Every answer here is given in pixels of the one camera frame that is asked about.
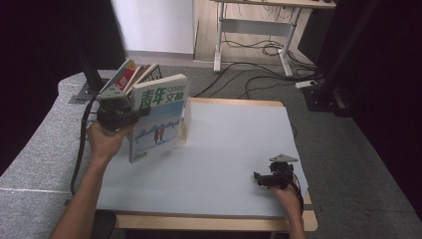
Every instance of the cable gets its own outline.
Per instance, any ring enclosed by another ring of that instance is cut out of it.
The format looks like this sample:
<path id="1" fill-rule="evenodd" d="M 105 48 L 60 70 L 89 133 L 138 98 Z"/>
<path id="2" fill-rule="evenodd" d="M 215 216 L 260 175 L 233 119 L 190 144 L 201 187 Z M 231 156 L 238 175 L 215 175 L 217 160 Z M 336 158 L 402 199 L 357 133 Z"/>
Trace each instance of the cable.
<path id="1" fill-rule="evenodd" d="M 82 162 L 82 157 L 84 155 L 85 141 L 86 141 L 86 137 L 87 137 L 88 117 L 90 115 L 91 108 L 93 107 L 93 103 L 96 100 L 96 98 L 97 98 L 97 96 L 93 96 L 91 98 L 90 102 L 87 104 L 87 107 L 85 108 L 85 112 L 84 112 L 84 115 L 83 115 L 82 121 L 81 121 L 80 147 L 79 147 L 79 151 L 78 151 L 77 163 L 75 165 L 74 174 L 72 175 L 72 180 L 71 180 L 72 195 L 75 195 L 75 193 L 76 193 L 75 182 L 78 178 L 78 174 L 79 174 L 79 170 L 80 170 L 81 162 Z"/>
<path id="2" fill-rule="evenodd" d="M 296 182 L 298 183 L 298 188 L 299 188 L 299 190 L 302 190 L 302 188 L 301 188 L 301 183 L 299 182 L 298 176 L 297 176 L 297 175 L 295 175 L 295 173 L 294 173 L 294 172 L 292 173 L 292 175 L 296 178 Z"/>
<path id="3" fill-rule="evenodd" d="M 240 4 L 238 4 L 238 9 L 239 9 L 239 15 L 242 17 L 242 19 L 245 19 L 242 15 L 242 13 L 240 12 Z"/>
<path id="4" fill-rule="evenodd" d="M 212 98 L 212 96 L 214 96 L 215 94 L 219 93 L 221 90 L 223 90 L 227 85 L 229 85 L 229 83 L 231 83 L 232 81 L 234 81 L 236 78 L 238 78 L 240 75 L 246 73 L 246 72 L 251 72 L 254 70 L 246 70 L 243 72 L 240 72 L 238 75 L 236 75 L 235 77 L 233 77 L 232 79 L 230 79 L 226 84 L 224 84 L 223 87 L 221 87 L 220 89 L 218 89 L 217 91 L 215 91 L 213 94 L 211 94 L 210 96 L 208 96 L 208 98 Z"/>
<path id="5" fill-rule="evenodd" d="M 265 67 L 262 67 L 260 65 L 254 64 L 254 63 L 239 62 L 239 63 L 233 63 L 233 64 L 229 65 L 226 69 L 223 70 L 223 72 L 221 72 L 221 74 L 217 77 L 217 79 L 213 83 L 211 83 L 207 88 L 205 88 L 204 90 L 202 90 L 201 92 L 199 92 L 198 94 L 196 94 L 195 96 L 193 96 L 193 98 L 198 97 L 198 96 L 204 94 L 206 91 L 208 91 L 208 89 L 210 89 L 212 86 L 214 86 L 214 84 L 216 84 L 218 82 L 218 80 L 227 72 L 227 70 L 229 70 L 233 66 L 237 66 L 237 65 L 249 65 L 249 66 L 254 66 L 254 67 L 261 68 L 265 72 L 267 72 L 268 74 L 273 75 L 274 77 L 277 77 L 277 79 L 284 80 L 284 81 L 300 82 L 300 81 L 303 80 L 303 79 L 295 79 L 295 78 L 287 78 L 287 77 L 284 77 L 284 76 L 282 76 L 282 75 L 280 75 L 280 74 L 278 74 L 278 73 L 276 73 L 276 72 L 274 72 L 274 71 L 272 71 L 270 69 L 267 69 Z"/>
<path id="6" fill-rule="evenodd" d="M 251 79 L 249 79 L 247 82 L 246 82 L 246 84 L 245 84 L 245 93 L 244 94 L 242 94 L 242 96 L 243 95 L 245 95 L 246 94 L 246 98 L 248 99 L 248 100 L 250 100 L 251 99 L 251 97 L 249 96 L 249 90 L 248 90 L 248 85 L 252 82 L 252 81 L 255 81 L 255 80 L 258 80 L 258 79 L 277 79 L 277 80 L 279 80 L 280 78 L 278 78 L 278 77 L 271 77 L 271 76 L 260 76 L 260 77 L 254 77 L 254 78 L 251 78 Z"/>
<path id="7" fill-rule="evenodd" d="M 268 1 L 267 0 L 262 0 L 262 1 L 263 1 L 263 3 L 265 3 L 265 4 L 263 4 L 264 9 L 267 10 L 267 11 L 270 11 L 270 4 L 268 3 Z"/>
<path id="8" fill-rule="evenodd" d="M 293 132 L 293 137 L 298 136 L 298 129 L 292 123 L 291 123 L 291 128 L 292 128 L 292 132 Z"/>
<path id="9" fill-rule="evenodd" d="M 266 89 L 270 89 L 270 88 L 274 88 L 274 87 L 276 87 L 276 86 L 287 86 L 287 85 L 290 85 L 290 84 L 282 84 L 282 83 L 277 83 L 277 84 L 274 84 L 274 85 L 272 85 L 272 86 L 269 86 L 269 87 L 259 87 L 259 88 L 254 88 L 254 89 L 252 89 L 252 90 L 248 90 L 247 92 L 244 92 L 242 95 L 240 95 L 238 98 L 236 98 L 236 99 L 241 99 L 244 95 L 246 95 L 247 93 L 249 93 L 249 92 L 253 92 L 253 91 L 256 91 L 256 90 L 266 90 Z"/>

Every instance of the book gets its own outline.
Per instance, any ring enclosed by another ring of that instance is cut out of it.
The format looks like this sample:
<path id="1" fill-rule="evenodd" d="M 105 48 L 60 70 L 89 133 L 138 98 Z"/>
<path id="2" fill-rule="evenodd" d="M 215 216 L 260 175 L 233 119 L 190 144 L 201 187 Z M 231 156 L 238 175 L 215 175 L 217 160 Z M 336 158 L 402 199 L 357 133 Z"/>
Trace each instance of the book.
<path id="1" fill-rule="evenodd" d="M 127 94 L 130 92 L 131 87 L 136 84 L 139 78 L 148 70 L 150 65 L 140 66 L 139 69 L 133 74 L 132 79 L 130 79 L 129 83 L 127 83 L 126 87 L 124 87 L 123 91 Z"/>
<path id="2" fill-rule="evenodd" d="M 131 91 L 132 86 L 139 84 L 139 83 L 150 82 L 150 81 L 154 81 L 154 80 L 161 79 L 161 78 L 162 78 L 162 75 L 161 75 L 161 71 L 159 69 L 158 64 L 147 65 L 146 69 L 143 71 L 142 75 L 140 77 L 138 77 L 131 84 L 130 87 L 127 87 L 127 89 L 125 89 L 125 92 L 130 96 L 130 91 Z"/>
<path id="3" fill-rule="evenodd" d="M 151 107 L 149 116 L 141 117 L 129 135 L 129 161 L 153 157 L 178 142 L 181 116 L 189 95 L 191 81 L 179 74 L 133 85 L 133 111 Z"/>
<path id="4" fill-rule="evenodd" d="M 134 60 L 126 60 L 114 75 L 108 80 L 98 95 L 99 100 L 124 98 L 126 93 L 123 89 L 136 71 Z"/>

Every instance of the table edge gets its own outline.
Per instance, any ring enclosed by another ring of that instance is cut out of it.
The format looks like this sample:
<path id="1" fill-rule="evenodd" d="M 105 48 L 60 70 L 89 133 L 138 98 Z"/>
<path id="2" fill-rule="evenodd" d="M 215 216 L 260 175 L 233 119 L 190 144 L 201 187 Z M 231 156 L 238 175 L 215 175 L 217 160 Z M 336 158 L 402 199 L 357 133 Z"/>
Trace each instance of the table edge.
<path id="1" fill-rule="evenodd" d="M 305 205 L 312 205 L 307 192 Z M 304 211 L 306 232 L 317 230 L 314 210 Z M 289 231 L 289 220 L 279 218 L 221 218 L 204 216 L 150 215 L 117 213 L 115 228 L 160 230 L 218 230 L 218 231 Z"/>
<path id="2" fill-rule="evenodd" d="M 257 101 L 257 100 L 234 100 L 234 99 L 208 99 L 208 98 L 188 98 L 192 103 L 225 104 L 239 106 L 261 106 L 261 107 L 283 107 L 283 103 L 277 101 Z"/>

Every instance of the magazine cover illustration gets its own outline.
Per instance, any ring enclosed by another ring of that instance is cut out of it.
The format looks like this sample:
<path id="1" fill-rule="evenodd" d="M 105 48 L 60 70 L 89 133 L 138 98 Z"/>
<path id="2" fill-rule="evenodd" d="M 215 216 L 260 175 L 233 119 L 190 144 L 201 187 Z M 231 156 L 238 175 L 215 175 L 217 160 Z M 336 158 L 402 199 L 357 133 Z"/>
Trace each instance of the magazine cover illustration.
<path id="1" fill-rule="evenodd" d="M 139 119 L 134 129 L 133 160 L 177 143 L 180 113 L 184 101 L 154 107 L 151 114 Z"/>

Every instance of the wrist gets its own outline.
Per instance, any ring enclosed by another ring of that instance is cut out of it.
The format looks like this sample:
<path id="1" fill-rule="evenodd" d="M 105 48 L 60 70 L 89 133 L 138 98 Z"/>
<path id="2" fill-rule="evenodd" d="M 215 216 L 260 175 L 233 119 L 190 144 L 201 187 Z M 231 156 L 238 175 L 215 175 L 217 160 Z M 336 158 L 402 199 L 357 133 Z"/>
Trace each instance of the wrist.
<path id="1" fill-rule="evenodd" d="M 90 168 L 94 170 L 106 171 L 108 166 L 109 158 L 104 156 L 92 156 L 90 162 Z"/>
<path id="2" fill-rule="evenodd" d="M 289 224 L 291 227 L 304 227 L 304 218 L 302 217 L 302 215 L 289 215 Z"/>

